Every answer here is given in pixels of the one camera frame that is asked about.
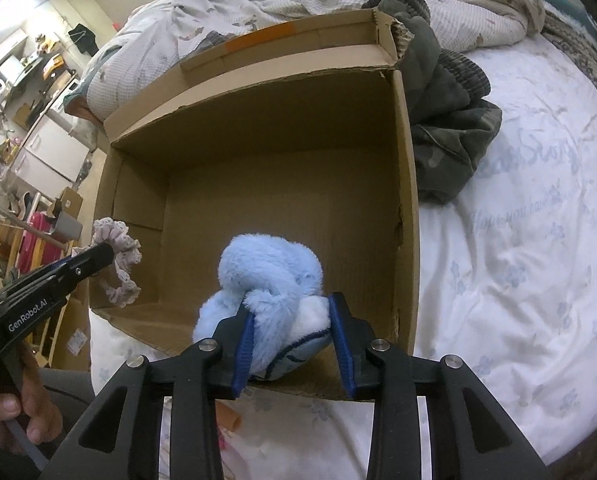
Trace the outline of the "person's left hand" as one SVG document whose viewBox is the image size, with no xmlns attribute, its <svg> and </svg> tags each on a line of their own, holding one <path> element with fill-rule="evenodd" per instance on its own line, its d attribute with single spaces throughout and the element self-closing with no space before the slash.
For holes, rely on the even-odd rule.
<svg viewBox="0 0 597 480">
<path fill-rule="evenodd" d="M 18 349 L 22 363 L 23 388 L 20 394 L 5 393 L 0 387 L 0 450 L 21 454 L 18 441 L 6 427 L 6 422 L 21 414 L 29 417 L 26 434 L 33 444 L 56 440 L 63 429 L 63 418 L 50 399 L 41 381 L 37 364 L 29 346 L 23 342 Z"/>
</svg>

